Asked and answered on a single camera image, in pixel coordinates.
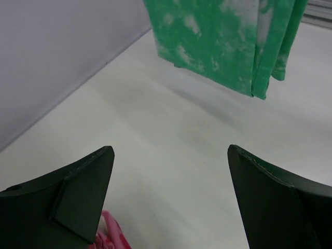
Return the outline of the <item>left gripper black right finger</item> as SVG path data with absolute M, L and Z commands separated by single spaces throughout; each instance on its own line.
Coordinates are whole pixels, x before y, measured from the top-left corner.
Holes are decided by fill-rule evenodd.
M 250 248 L 331 248 L 331 187 L 270 164 L 238 145 L 229 170 Z

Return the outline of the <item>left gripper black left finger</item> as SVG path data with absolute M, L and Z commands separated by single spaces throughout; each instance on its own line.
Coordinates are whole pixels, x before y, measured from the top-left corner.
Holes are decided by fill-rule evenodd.
M 1 191 L 1 248 L 88 248 L 98 229 L 115 153 L 104 146 Z

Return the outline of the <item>green white patterned trousers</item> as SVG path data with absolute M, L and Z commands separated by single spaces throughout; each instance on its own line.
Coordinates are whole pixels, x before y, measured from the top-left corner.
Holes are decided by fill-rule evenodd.
M 283 81 L 306 1 L 145 1 L 158 56 L 238 93 Z

